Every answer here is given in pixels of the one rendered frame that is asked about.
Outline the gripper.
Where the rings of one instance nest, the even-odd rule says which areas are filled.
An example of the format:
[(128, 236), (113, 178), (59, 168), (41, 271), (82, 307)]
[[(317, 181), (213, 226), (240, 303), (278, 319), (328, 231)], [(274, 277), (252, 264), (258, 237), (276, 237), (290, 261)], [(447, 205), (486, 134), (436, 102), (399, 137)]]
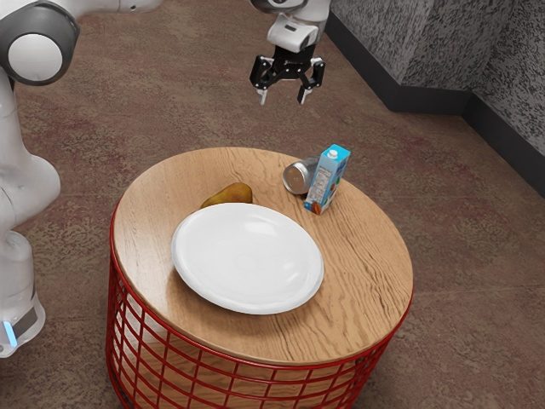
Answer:
[[(306, 72), (313, 69), (308, 77)], [(303, 105), (313, 89), (320, 87), (324, 78), (325, 62), (320, 58), (313, 58), (313, 46), (307, 46), (295, 53), (280, 46), (276, 46), (272, 59), (257, 55), (250, 72), (250, 82), (259, 95), (259, 104), (265, 105), (268, 83), (270, 81), (300, 79), (297, 100)]]

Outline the white plate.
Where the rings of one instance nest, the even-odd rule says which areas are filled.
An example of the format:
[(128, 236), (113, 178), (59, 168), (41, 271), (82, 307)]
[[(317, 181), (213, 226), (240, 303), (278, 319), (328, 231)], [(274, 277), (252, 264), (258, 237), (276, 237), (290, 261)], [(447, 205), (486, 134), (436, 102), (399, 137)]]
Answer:
[(298, 308), (318, 291), (324, 261), (309, 233), (257, 204), (216, 204), (184, 219), (171, 240), (175, 270), (202, 298), (243, 314)]

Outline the silver can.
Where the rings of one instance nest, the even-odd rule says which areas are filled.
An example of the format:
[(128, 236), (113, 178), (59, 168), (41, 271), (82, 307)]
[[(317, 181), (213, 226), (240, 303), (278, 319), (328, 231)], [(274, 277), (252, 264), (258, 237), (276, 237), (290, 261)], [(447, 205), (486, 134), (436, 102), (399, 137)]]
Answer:
[(293, 194), (307, 194), (319, 162), (319, 156), (296, 161), (287, 166), (283, 173), (284, 187)]

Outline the blue and white carton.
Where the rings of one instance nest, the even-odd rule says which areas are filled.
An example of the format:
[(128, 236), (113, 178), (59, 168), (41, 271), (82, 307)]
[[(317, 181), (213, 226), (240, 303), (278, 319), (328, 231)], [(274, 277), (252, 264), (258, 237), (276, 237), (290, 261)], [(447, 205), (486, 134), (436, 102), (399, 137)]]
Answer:
[(350, 155), (349, 150), (336, 144), (321, 153), (304, 204), (307, 210), (321, 215), (331, 205)]

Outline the brown-yellow pear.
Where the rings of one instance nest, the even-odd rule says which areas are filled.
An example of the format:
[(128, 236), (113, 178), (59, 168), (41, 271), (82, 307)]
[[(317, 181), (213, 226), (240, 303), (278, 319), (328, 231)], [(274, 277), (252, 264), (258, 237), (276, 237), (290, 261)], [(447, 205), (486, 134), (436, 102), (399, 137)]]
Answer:
[(251, 187), (243, 182), (234, 182), (207, 198), (200, 205), (200, 209), (225, 203), (252, 204), (253, 192)]

